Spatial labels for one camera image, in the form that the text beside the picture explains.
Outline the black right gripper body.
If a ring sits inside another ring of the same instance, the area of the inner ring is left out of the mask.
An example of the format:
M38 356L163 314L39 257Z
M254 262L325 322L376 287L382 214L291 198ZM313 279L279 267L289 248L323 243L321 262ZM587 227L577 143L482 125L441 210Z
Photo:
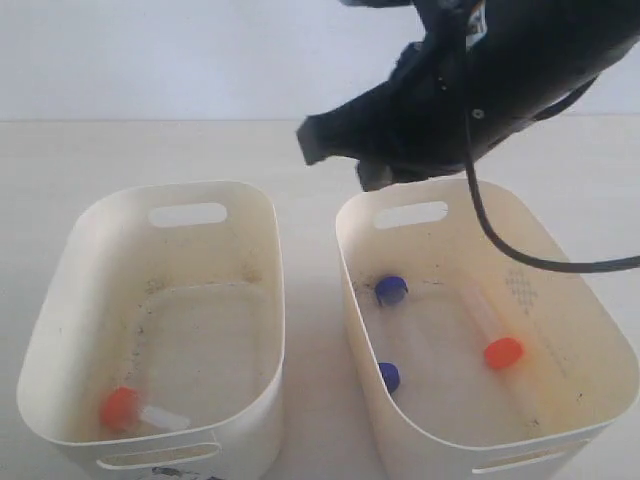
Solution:
M639 41L636 1L417 1L421 46L389 80L398 178L464 170L574 104Z

